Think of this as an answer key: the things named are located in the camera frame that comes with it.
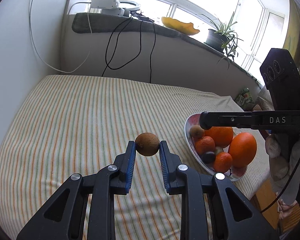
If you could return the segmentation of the white gloved right hand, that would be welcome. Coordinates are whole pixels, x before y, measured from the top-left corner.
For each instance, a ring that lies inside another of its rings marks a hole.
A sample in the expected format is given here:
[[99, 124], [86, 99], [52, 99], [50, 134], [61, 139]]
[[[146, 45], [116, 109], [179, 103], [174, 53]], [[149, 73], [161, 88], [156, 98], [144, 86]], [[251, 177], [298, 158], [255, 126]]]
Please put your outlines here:
[[300, 205], [300, 141], [292, 147], [290, 160], [282, 156], [283, 146], [278, 135], [270, 135], [265, 141], [269, 155], [271, 185], [276, 193], [282, 193], [280, 199], [287, 205], [298, 202]]

